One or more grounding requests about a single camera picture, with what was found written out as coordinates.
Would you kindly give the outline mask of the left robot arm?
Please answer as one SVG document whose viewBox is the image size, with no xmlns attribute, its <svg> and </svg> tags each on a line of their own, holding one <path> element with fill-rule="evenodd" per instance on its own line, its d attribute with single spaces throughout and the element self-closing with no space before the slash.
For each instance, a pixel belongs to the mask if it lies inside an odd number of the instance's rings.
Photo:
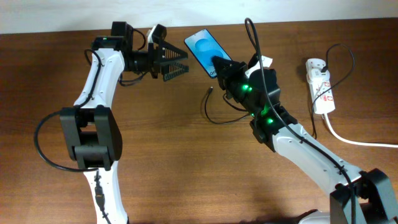
<svg viewBox="0 0 398 224">
<path fill-rule="evenodd" d="M 97 223 L 129 223 L 118 180 L 123 139 L 111 111 L 122 73 L 149 72 L 166 82 L 188 72 L 179 62 L 188 55 L 165 41 L 166 27 L 157 24 L 149 30 L 144 51 L 133 50 L 134 31 L 127 22 L 114 22 L 109 36 L 94 39 L 84 88 L 73 107 L 60 112 L 68 154 L 89 183 Z"/>
</svg>

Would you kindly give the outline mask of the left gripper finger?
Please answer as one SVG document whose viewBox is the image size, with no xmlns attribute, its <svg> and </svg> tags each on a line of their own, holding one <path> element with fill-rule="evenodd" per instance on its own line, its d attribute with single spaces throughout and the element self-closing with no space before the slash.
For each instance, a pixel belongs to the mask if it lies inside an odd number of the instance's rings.
<svg viewBox="0 0 398 224">
<path fill-rule="evenodd" d="M 189 72 L 189 66 L 183 65 L 181 63 L 175 62 L 168 65 L 161 66 L 161 73 L 163 75 L 163 81 L 167 82 L 174 79 L 184 73 Z"/>
<path fill-rule="evenodd" d="M 168 42 L 160 42 L 157 48 L 157 63 L 171 64 L 188 58 L 186 51 Z"/>
</svg>

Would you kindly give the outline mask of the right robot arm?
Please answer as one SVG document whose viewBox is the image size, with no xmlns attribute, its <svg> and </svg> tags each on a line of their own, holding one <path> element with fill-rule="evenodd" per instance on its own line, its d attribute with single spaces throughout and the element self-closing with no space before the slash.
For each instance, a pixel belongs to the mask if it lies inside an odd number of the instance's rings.
<svg viewBox="0 0 398 224">
<path fill-rule="evenodd" d="M 388 176 L 369 172 L 338 157 L 306 132 L 281 106 L 273 69 L 215 56 L 218 83 L 252 115 L 256 139 L 287 158 L 308 175 L 328 196 L 329 212 L 317 209 L 288 218 L 285 223 L 397 223 L 397 199 Z"/>
</svg>

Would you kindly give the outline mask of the blue screen smartphone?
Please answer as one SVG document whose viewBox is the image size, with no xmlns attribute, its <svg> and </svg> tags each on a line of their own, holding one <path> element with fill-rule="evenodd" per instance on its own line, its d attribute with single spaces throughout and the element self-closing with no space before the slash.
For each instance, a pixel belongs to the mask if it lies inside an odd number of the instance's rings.
<svg viewBox="0 0 398 224">
<path fill-rule="evenodd" d="M 229 55 L 212 36 L 208 29 L 199 30 L 185 38 L 184 43 L 210 78 L 217 77 L 215 67 L 212 62 L 213 57 L 217 56 L 231 60 Z"/>
</svg>

